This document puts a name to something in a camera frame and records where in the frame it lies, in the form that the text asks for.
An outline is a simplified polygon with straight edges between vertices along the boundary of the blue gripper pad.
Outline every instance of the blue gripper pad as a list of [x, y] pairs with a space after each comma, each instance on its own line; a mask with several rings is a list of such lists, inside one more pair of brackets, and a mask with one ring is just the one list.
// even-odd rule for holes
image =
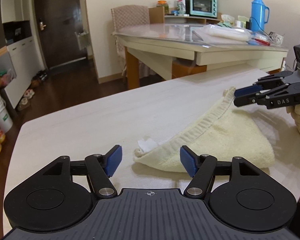
[[193, 178], [198, 171], [197, 166], [195, 165], [195, 159], [183, 148], [180, 148], [180, 161], [189, 176]]
[[241, 97], [241, 96], [244, 96], [244, 95], [260, 92], [261, 90], [262, 90], [261, 86], [253, 85], [253, 86], [237, 89], [234, 92], [234, 96], [235, 97]]
[[103, 169], [107, 176], [112, 177], [122, 160], [122, 147], [117, 147], [107, 158], [106, 167]]

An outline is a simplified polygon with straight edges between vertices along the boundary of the white bucket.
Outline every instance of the white bucket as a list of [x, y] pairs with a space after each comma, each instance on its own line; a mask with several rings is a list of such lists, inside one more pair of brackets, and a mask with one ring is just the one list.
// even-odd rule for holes
[[6, 133], [12, 127], [13, 122], [5, 107], [5, 102], [0, 96], [0, 128]]

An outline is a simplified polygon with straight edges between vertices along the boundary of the red item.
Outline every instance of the red item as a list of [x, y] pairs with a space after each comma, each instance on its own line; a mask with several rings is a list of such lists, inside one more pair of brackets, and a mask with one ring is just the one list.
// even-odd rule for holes
[[264, 40], [260, 40], [260, 39], [255, 39], [257, 42], [261, 43], [262, 45], [265, 46], [270, 46], [270, 42], [269, 41], [264, 41]]

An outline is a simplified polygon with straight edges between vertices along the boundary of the door handle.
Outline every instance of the door handle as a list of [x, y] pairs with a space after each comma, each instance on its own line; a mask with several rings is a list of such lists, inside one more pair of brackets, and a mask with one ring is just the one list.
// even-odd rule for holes
[[43, 24], [43, 21], [40, 21], [40, 22], [39, 22], [39, 27], [40, 27], [40, 30], [43, 31], [44, 28], [46, 27], [46, 25]]

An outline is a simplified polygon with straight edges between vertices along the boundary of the doorway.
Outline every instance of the doorway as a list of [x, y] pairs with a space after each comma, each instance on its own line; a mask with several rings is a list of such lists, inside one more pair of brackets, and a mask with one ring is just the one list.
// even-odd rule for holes
[[75, 34], [83, 32], [80, 0], [34, 0], [34, 11], [49, 69], [87, 58], [87, 50], [79, 48]]

